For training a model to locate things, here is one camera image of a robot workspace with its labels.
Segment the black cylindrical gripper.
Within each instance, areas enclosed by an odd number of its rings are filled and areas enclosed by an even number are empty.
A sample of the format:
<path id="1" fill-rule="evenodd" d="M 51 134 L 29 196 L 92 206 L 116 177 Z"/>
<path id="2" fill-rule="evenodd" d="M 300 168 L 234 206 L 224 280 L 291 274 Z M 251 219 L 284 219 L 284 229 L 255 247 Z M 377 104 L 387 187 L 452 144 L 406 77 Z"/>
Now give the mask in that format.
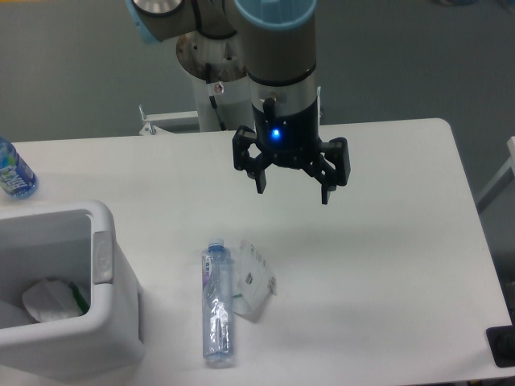
<path id="1" fill-rule="evenodd" d="M 255 106 L 253 117 L 257 132 L 240 125 L 233 140 L 233 166 L 245 171 L 256 185 L 257 193 L 266 189 L 265 170 L 271 162 L 280 167 L 302 169 L 321 186 L 321 202 L 328 204 L 337 187 L 344 187 L 350 175 L 350 156 L 346 138 L 323 142 L 319 138 L 318 101 L 306 109 L 285 116 L 278 115 L 276 104 L 267 104 L 271 120 Z M 249 149 L 261 153 L 253 158 Z"/>

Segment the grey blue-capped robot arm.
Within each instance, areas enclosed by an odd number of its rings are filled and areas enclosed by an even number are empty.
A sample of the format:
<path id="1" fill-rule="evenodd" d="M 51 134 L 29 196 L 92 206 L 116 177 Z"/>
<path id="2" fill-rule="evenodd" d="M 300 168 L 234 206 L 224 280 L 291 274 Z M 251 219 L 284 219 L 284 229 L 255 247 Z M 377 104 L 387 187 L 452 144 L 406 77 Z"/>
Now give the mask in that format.
<path id="1" fill-rule="evenodd" d="M 319 137 L 313 1 L 128 1 L 142 39 L 176 39 L 203 131 L 231 130 L 233 165 L 266 187 L 271 165 L 303 170 L 323 201 L 350 175 L 345 138 Z"/>

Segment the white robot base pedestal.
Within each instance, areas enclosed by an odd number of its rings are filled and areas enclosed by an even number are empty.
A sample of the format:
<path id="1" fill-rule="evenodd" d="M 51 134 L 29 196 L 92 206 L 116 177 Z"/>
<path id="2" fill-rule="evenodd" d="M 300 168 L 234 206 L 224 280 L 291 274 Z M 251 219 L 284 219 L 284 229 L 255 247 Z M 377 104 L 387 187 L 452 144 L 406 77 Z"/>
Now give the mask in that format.
<path id="1" fill-rule="evenodd" d="M 210 39 L 189 32 L 178 38 L 176 56 L 192 82 L 200 131 L 254 127 L 249 77 L 237 34 Z"/>

